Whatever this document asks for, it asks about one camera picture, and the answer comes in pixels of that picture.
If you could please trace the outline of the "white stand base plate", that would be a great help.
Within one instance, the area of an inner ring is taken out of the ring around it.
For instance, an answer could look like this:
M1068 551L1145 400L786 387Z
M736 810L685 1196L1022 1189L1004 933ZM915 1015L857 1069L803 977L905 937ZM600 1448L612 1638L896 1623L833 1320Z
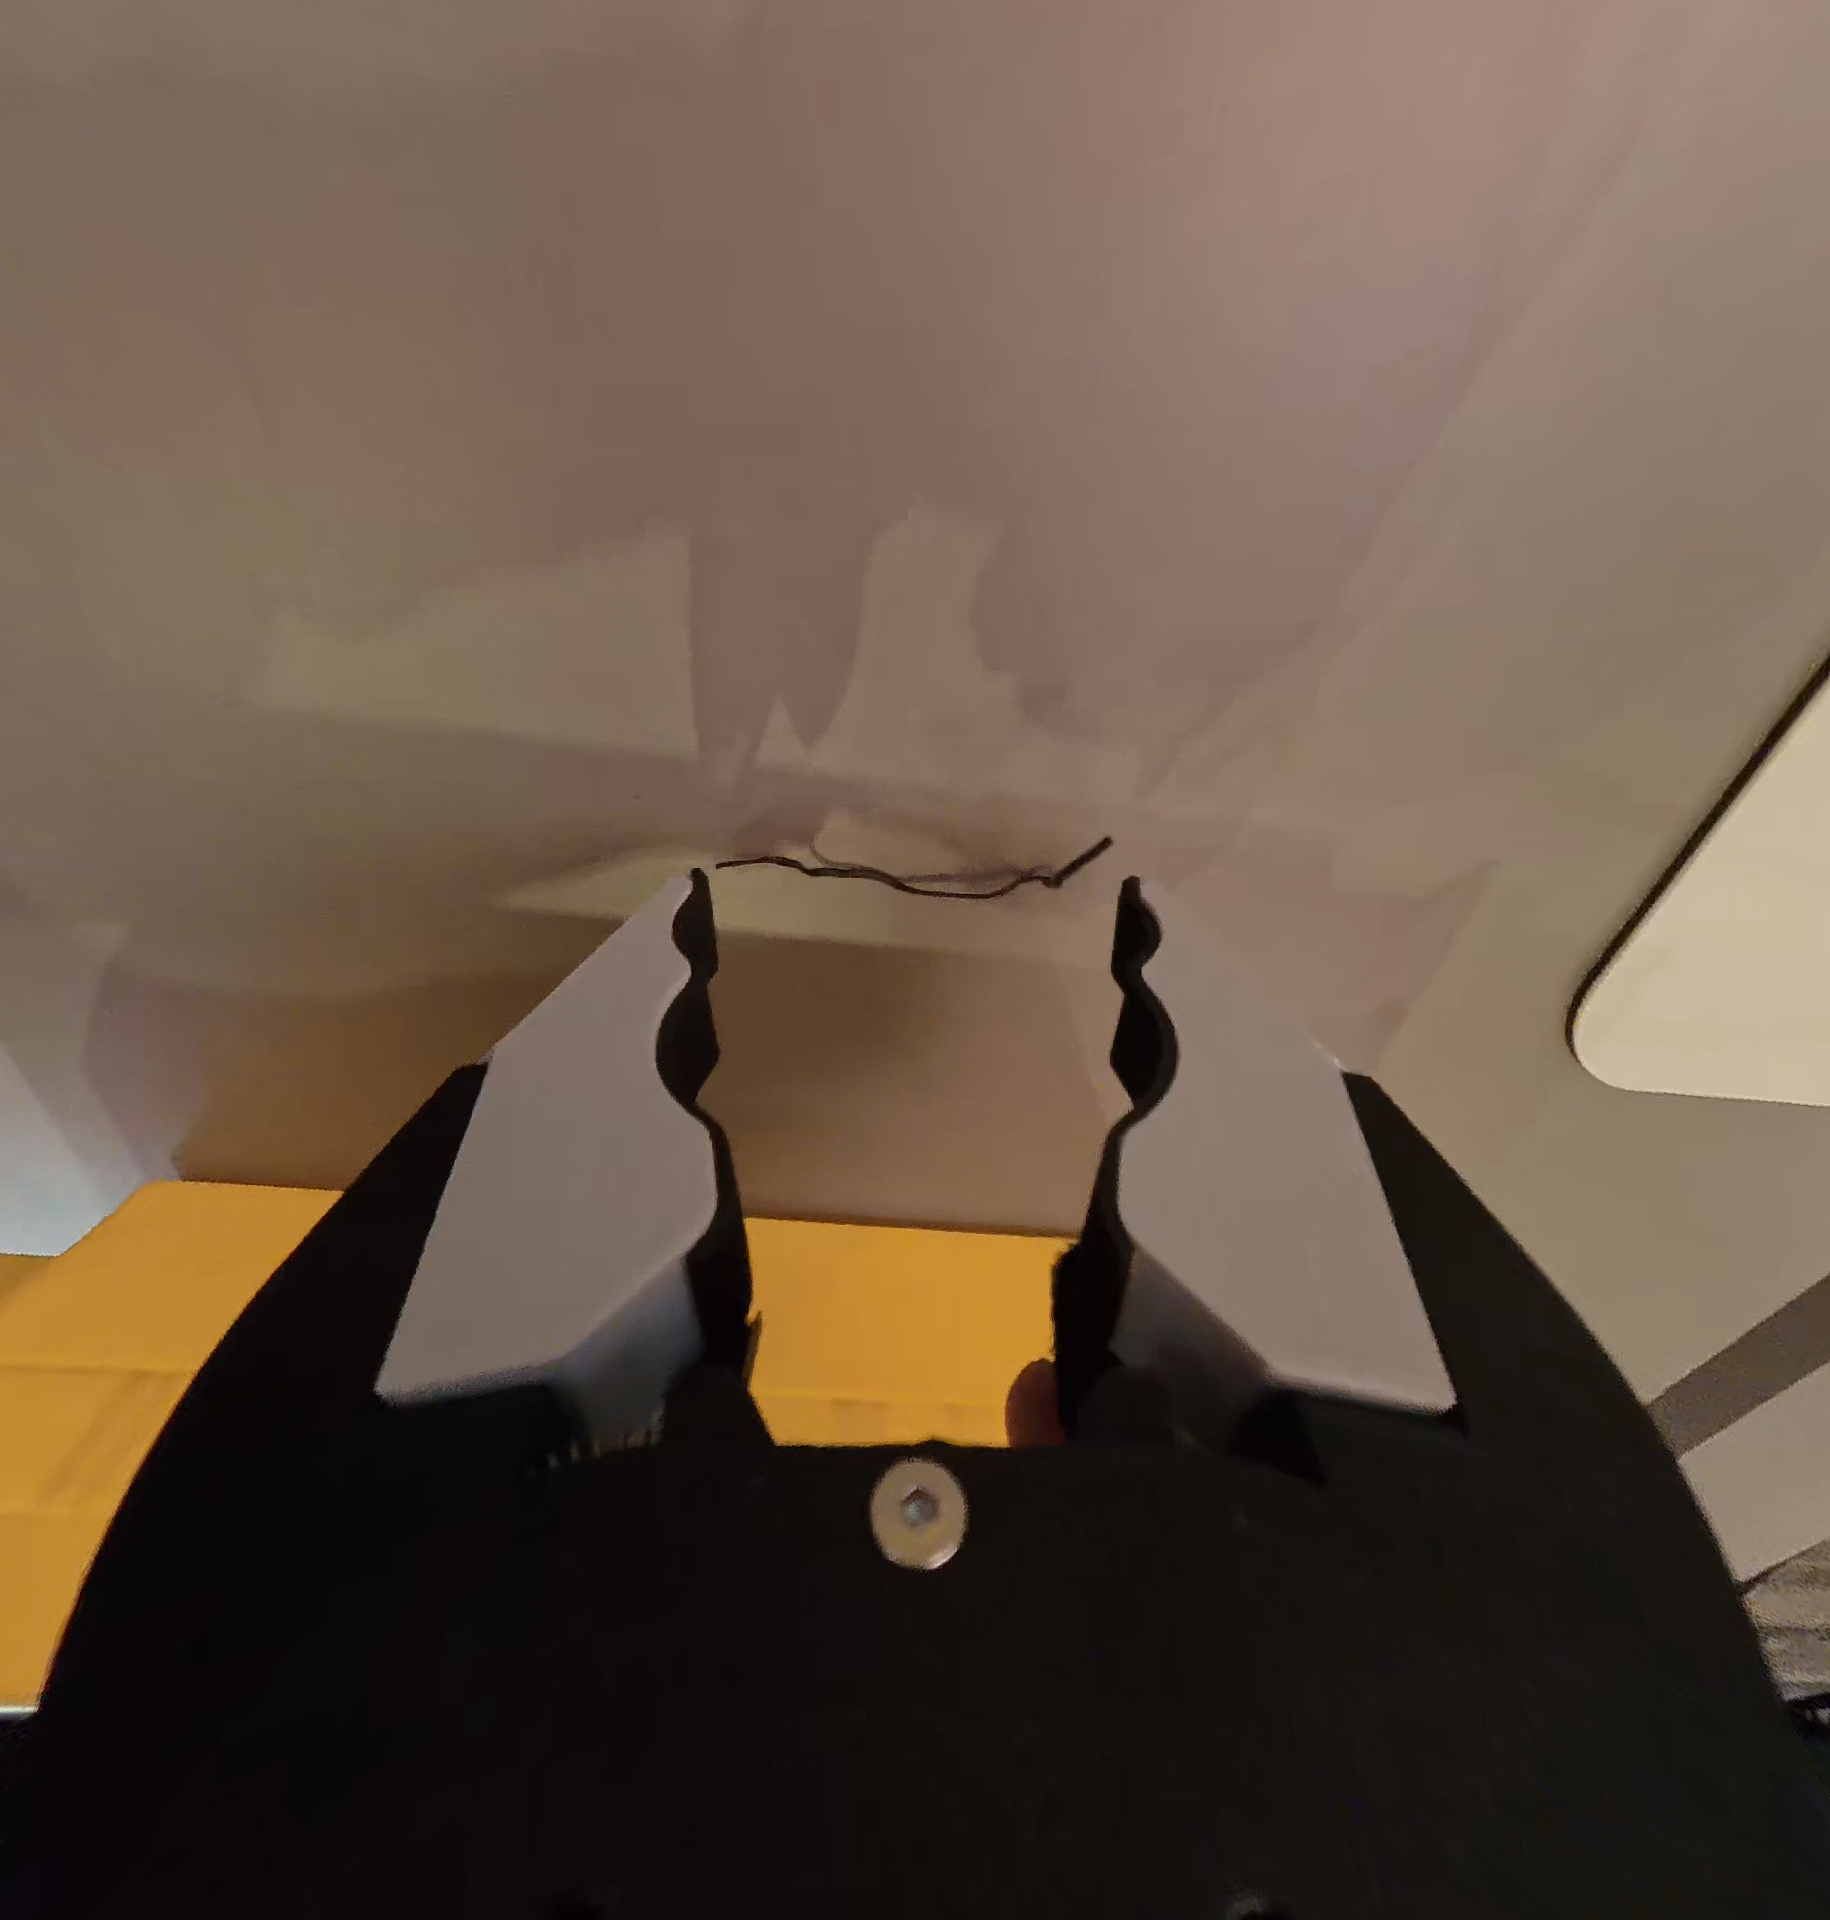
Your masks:
M1830 1110L1830 652L1591 967L1567 1044L1619 1091Z

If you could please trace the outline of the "black wire twist tie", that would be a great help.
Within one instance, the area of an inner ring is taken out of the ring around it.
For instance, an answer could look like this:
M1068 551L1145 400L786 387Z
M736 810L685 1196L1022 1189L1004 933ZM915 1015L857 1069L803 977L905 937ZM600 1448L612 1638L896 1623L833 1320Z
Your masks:
M1110 850L1115 850L1115 838L1102 836L1088 845L1052 865L1034 864L1004 870L947 870L907 874L869 860L833 859L811 850L807 855L730 855L716 859L714 870L776 870L818 881L855 881L877 884L909 900L996 902L1031 888L1058 894L1072 883L1074 877L1080 877L1083 871L1094 868Z

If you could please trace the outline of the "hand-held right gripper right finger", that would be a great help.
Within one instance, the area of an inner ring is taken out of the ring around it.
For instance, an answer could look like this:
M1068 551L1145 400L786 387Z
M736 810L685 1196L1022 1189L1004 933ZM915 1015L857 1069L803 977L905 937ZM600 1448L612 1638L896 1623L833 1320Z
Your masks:
M1117 1368L1174 1418L1276 1394L1454 1410L1346 1069L1142 877L1117 898L1110 977L1126 1110L1052 1271L1061 1417Z

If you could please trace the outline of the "yellow plastic bin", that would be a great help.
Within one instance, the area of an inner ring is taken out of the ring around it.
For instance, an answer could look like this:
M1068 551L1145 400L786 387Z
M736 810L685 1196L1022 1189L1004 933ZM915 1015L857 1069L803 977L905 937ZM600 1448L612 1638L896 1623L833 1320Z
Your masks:
M39 1698L112 1514L199 1365L334 1202L153 1182L55 1256L0 1253L0 1709ZM752 1393L782 1444L999 1444L1051 1351L1061 1241L747 1224Z

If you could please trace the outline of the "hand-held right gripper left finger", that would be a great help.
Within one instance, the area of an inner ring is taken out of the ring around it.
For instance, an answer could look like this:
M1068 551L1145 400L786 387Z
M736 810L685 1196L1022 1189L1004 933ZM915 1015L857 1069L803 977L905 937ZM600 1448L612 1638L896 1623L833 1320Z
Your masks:
M375 1388L397 1406L540 1385L661 1410L744 1380L757 1320L704 871L665 883L486 1053Z

